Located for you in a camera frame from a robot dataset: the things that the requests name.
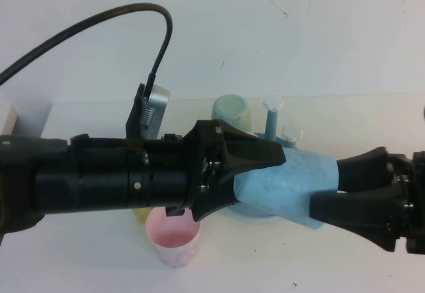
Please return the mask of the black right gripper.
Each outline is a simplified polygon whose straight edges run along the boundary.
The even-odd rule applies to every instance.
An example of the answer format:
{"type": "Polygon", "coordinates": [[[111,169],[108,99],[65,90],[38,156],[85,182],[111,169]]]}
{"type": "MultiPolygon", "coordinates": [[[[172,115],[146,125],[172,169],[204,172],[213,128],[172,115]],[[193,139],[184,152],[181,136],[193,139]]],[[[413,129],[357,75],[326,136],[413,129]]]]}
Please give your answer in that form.
{"type": "Polygon", "coordinates": [[[355,233],[387,252],[393,252],[396,241],[404,237],[408,253],[423,254],[424,152],[408,159],[377,147],[339,159],[337,167],[338,190],[354,193],[313,194],[309,216],[355,233]],[[389,184],[387,164],[395,189],[379,189],[389,184]]]}

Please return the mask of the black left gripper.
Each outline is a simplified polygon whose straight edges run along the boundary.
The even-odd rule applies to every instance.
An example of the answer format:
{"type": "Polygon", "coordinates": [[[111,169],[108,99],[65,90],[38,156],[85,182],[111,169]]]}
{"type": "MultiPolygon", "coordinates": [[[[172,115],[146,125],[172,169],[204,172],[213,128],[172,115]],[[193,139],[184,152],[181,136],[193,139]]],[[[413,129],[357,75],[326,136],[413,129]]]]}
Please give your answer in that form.
{"type": "Polygon", "coordinates": [[[201,221],[210,214],[239,203],[234,176],[286,162],[283,147],[232,127],[223,120],[198,120],[186,135],[165,134],[162,142],[177,143],[187,188],[183,200],[167,205],[168,217],[190,209],[201,221]]]}

